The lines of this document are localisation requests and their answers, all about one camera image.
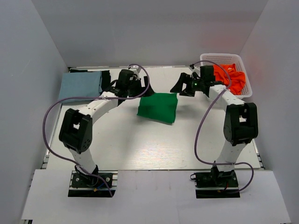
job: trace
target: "plastic basket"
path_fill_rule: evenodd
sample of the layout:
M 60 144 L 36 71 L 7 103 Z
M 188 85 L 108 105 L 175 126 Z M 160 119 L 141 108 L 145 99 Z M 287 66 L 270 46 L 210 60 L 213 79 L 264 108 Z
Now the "plastic basket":
M 251 97 L 252 89 L 250 86 L 250 82 L 243 64 L 243 61 L 240 56 L 233 54 L 202 54 L 200 56 L 201 60 L 209 60 L 215 62 L 217 64 L 235 64 L 237 71 L 242 71 L 245 73 L 246 84 L 241 91 L 241 95 L 236 95 L 239 99 Z M 209 65 L 209 62 L 201 62 L 200 65 Z

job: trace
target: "white wall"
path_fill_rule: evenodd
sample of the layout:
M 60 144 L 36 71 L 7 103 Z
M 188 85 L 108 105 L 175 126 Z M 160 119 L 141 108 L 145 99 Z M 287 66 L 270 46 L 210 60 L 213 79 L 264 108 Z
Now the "white wall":
M 241 52 L 258 108 L 256 143 L 294 224 L 299 223 L 298 12 L 298 0 L 269 0 Z
M 68 66 L 183 65 L 241 52 L 267 0 L 33 0 Z
M 30 0 L 0 0 L 0 217 L 19 223 L 45 154 L 42 119 L 66 66 Z M 47 134 L 53 124 L 49 125 Z

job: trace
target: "folded green cloth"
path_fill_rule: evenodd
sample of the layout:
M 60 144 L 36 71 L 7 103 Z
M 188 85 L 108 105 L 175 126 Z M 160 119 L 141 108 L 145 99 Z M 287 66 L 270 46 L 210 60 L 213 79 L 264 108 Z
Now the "folded green cloth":
M 176 93 L 155 93 L 141 98 L 137 115 L 172 124 L 176 119 L 177 104 Z

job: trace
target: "blue cloth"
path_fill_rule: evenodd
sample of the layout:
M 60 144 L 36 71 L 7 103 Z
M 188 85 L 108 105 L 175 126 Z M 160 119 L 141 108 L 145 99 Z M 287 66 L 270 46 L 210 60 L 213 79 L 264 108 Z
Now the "blue cloth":
M 58 99 L 66 97 L 98 97 L 102 92 L 101 84 L 101 71 L 64 73 Z M 69 99 L 63 103 L 82 100 L 86 99 Z

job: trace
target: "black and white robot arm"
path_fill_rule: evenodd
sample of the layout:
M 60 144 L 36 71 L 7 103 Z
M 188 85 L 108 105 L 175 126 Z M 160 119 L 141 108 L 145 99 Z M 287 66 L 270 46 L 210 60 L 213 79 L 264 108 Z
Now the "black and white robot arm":
M 89 149 L 93 139 L 93 124 L 105 113 L 125 101 L 124 98 L 136 97 L 146 90 L 148 78 L 144 77 L 145 87 L 142 87 L 139 72 L 140 68 L 136 66 L 129 70 L 122 69 L 118 79 L 111 83 L 99 99 L 90 102 L 79 110 L 69 109 L 66 111 L 59 140 L 69 149 L 74 160 L 81 165 L 80 167 L 87 172 L 96 175 L 99 170 Z M 149 87 L 142 97 L 152 94 L 154 92 Z M 76 172 L 85 178 L 87 184 L 93 185 L 96 178 L 86 175 L 80 167 L 75 166 Z
M 206 94 L 211 100 L 215 100 L 219 94 L 226 89 L 226 86 L 215 81 L 213 66 L 201 66 L 200 70 L 191 67 L 192 74 L 181 73 L 178 82 L 171 89 L 171 92 L 179 93 L 181 96 L 194 97 L 196 91 Z M 254 103 L 246 103 L 226 90 L 217 100 L 222 109 L 226 112 L 223 133 L 226 141 L 215 165 L 208 176 L 203 175 L 204 186 L 215 187 L 227 183 L 229 178 L 235 178 L 234 164 L 241 151 L 252 139 L 257 137 L 257 109 Z

